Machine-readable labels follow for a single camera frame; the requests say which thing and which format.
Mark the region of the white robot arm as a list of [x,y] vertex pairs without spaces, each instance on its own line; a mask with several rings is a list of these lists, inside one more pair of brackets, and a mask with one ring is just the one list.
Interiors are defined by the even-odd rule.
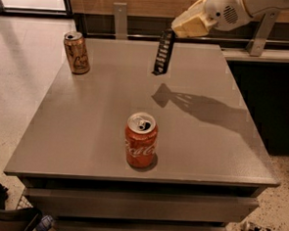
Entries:
[[230,31],[265,12],[289,10],[289,0],[198,0],[171,23],[180,38],[206,36],[212,28]]

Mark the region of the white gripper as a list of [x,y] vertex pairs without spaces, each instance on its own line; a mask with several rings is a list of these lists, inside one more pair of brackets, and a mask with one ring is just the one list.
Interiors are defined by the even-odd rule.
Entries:
[[198,0],[172,21],[171,29],[180,38],[199,37],[209,34],[212,26],[230,31],[251,20],[243,0]]

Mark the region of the black curved robot base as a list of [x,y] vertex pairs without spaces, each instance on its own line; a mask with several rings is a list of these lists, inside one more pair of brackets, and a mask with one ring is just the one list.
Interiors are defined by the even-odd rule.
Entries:
[[42,220],[38,208],[6,209],[8,189],[0,183],[0,231],[32,231]]

